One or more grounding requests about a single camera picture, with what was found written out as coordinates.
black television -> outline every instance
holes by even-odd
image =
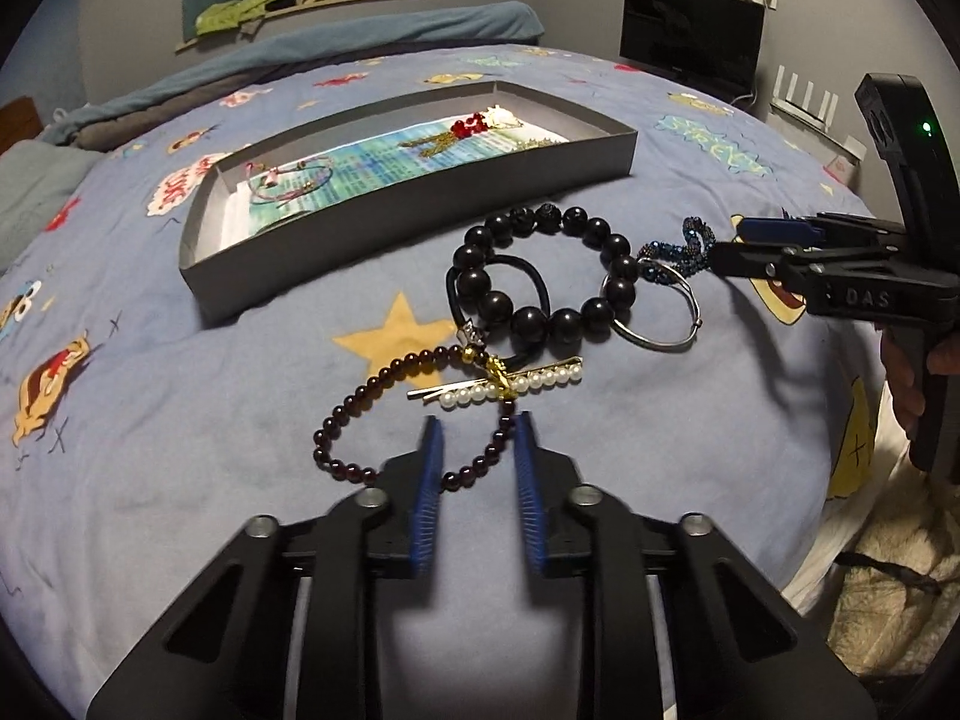
[[[620,55],[732,103],[754,90],[765,16],[748,0],[624,0]]]

box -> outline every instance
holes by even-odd
[[[500,105],[565,143],[430,172],[283,220],[219,248],[229,196],[250,162],[282,165],[420,122]],[[203,177],[184,223],[179,268],[208,323],[339,266],[493,211],[630,173],[637,132],[569,100],[501,81],[432,89],[334,114],[255,143]]]

hand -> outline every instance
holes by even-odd
[[[910,432],[923,414],[923,393],[915,387],[913,368],[904,351],[894,343],[889,330],[880,339],[880,360],[887,370],[887,384],[894,398],[894,416],[906,432]],[[960,333],[947,338],[930,352],[926,369],[938,376],[960,375]]]

blue bedsheet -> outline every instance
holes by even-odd
[[[0,338],[0,613],[75,716],[246,518],[315,517],[349,492],[311,460],[332,406],[390,357],[452,341],[443,274],[462,229],[203,329],[176,269],[192,183],[216,155],[465,74],[637,128],[632,176],[555,199],[601,215],[635,247],[677,242],[688,215],[731,238],[736,215],[866,213],[811,157],[716,100],[520,46],[327,67],[128,143],[0,280],[3,302],[32,290]],[[541,268],[556,306],[597,294],[603,268],[579,242],[536,235],[511,252]],[[521,276],[500,270],[499,288],[534,300]],[[585,343],[581,384],[521,405],[541,442],[573,456],[589,482],[652,517],[708,512],[782,586],[808,550],[834,464],[853,487],[869,469],[877,339],[805,317],[775,285],[712,274],[692,285],[704,328],[690,351]],[[638,331],[678,338],[688,322],[678,295],[641,287]],[[336,452],[377,466],[413,447],[424,415],[439,411],[392,391]],[[486,443],[493,406],[440,415],[446,465],[459,469]],[[527,579],[511,463],[443,498],[436,558],[429,581],[380,596],[386,717],[574,717],[579,589]]]

metal bolt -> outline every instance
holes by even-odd
[[[603,493],[590,485],[580,485],[570,490],[570,503],[574,506],[596,506],[603,500]]]
[[[362,506],[364,509],[379,509],[386,505],[390,497],[380,488],[366,488],[366,490],[360,490],[353,499],[357,502],[357,506]]]
[[[688,514],[680,521],[688,536],[707,536],[713,532],[713,521],[705,514]]]
[[[244,532],[251,538],[267,538],[277,532],[277,521],[272,517],[253,517]]]

